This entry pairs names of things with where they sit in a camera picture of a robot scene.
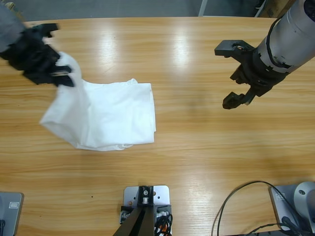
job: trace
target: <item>white cloth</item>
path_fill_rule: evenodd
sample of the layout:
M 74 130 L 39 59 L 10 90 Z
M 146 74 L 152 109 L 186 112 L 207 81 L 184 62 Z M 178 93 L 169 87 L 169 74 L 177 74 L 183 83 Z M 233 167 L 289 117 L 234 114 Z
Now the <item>white cloth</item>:
M 58 86 L 56 99 L 40 121 L 76 148 L 110 151 L 154 142 L 155 109 L 151 84 L 84 81 L 79 64 L 60 52 L 75 87 Z

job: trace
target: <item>wire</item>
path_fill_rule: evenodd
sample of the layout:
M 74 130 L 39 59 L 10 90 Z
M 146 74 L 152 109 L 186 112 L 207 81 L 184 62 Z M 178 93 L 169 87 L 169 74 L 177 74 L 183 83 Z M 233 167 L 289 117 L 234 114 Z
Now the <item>wire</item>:
M 280 68 L 285 68 L 285 69 L 288 69 L 290 68 L 291 66 L 290 65 L 287 65 L 285 63 L 278 63 L 274 60 L 273 56 L 272 56 L 272 52 L 271 52 L 271 49 L 270 49 L 270 35 L 271 35 L 271 32 L 272 30 L 274 29 L 276 23 L 283 17 L 283 15 L 281 17 L 279 17 L 278 19 L 276 19 L 272 25 L 270 26 L 270 29 L 268 31 L 268 34 L 267 34 L 267 39 L 266 39 L 266 46 L 267 46 L 267 53 L 268 53 L 268 56 L 269 56 L 269 59 L 271 61 L 271 63 L 277 67 L 280 67 Z
M 259 226 L 258 228 L 252 230 L 251 232 L 249 232 L 248 234 L 244 235 L 244 236 L 249 236 L 253 233 L 255 233 L 257 230 L 260 230 L 262 228 L 266 228 L 266 227 L 271 227 L 271 226 L 274 226 L 274 225 L 278 225 L 278 226 L 287 226 L 286 224 L 282 224 L 282 223 L 275 223 L 275 224 L 266 224 L 266 225 L 262 225 L 262 226 Z
M 167 216 L 161 216 L 156 222 L 156 229 L 154 230 L 154 236 L 159 236 L 163 234 L 164 236 L 172 236 L 171 227 L 173 223 L 173 215 L 169 214 Z
M 253 184 L 253 183 L 265 183 L 269 186 L 271 186 L 276 192 L 278 192 L 280 194 L 280 196 L 285 200 L 285 202 L 290 206 L 290 208 L 293 210 L 293 212 L 296 214 L 297 217 L 300 217 L 301 219 L 303 219 L 300 214 L 296 211 L 296 209 L 291 205 L 291 203 L 285 198 L 285 196 L 279 191 L 279 189 L 277 189 L 275 186 L 273 186 L 272 184 L 268 183 L 268 182 L 265 182 L 265 181 L 261 181 L 261 180 L 257 180 L 257 181 L 252 181 L 252 182 L 248 182 L 248 183 L 245 183 L 239 187 L 237 187 L 236 189 L 234 189 L 228 196 L 227 198 L 224 200 L 219 212 L 220 212 L 220 216 L 219 216 L 219 220 L 218 220 L 218 227 L 217 227 L 217 236 L 219 236 L 219 231 L 220 231 L 220 223 L 221 223 L 221 219 L 222 219 L 222 214 L 223 214 L 223 210 L 224 210 L 224 207 L 227 203 L 227 201 L 233 196 L 234 193 L 236 193 L 238 190 L 250 185 L 250 184 Z

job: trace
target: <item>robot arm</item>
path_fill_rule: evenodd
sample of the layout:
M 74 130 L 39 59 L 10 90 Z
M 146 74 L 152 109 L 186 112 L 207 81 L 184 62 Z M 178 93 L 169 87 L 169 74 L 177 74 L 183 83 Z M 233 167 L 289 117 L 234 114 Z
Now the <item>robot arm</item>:
M 4 5 L 0 4 L 0 57 L 36 84 L 48 83 L 73 87 L 68 76 L 71 68 L 56 66 L 60 55 L 43 37 L 52 37 L 56 24 L 42 24 L 26 28 Z
M 271 25 L 258 47 L 242 40 L 224 40 L 215 48 L 215 54 L 239 61 L 241 65 L 230 78 L 250 85 L 245 95 L 231 92 L 223 100 L 223 107 L 249 105 L 255 96 L 262 96 L 315 56 L 315 0 L 297 0 Z

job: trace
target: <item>gray floor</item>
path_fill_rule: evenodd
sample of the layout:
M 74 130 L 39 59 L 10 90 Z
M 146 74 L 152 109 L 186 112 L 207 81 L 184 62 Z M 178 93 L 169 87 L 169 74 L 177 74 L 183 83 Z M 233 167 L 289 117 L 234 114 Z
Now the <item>gray floor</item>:
M 27 21 L 98 18 L 197 16 L 202 0 L 7 0 Z M 254 16 L 259 0 L 208 0 L 205 15 Z

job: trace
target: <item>wooden table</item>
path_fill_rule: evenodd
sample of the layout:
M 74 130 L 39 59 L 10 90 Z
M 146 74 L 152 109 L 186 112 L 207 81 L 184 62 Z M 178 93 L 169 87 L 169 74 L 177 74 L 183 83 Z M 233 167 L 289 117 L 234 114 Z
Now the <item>wooden table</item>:
M 0 61 L 0 190 L 25 194 L 19 236 L 112 235 L 124 188 L 159 184 L 170 188 L 174 235 L 208 236 L 238 185 L 315 180 L 315 60 L 249 106 L 222 108 L 228 93 L 248 87 L 229 79 L 238 62 L 214 48 L 223 39 L 257 46 L 273 19 L 53 22 L 61 29 L 49 42 L 77 59 L 86 80 L 152 83 L 157 132 L 154 144 L 124 151 L 74 149 L 38 124 L 56 88 Z M 230 199 L 220 232 L 275 222 L 268 188 L 256 184 Z

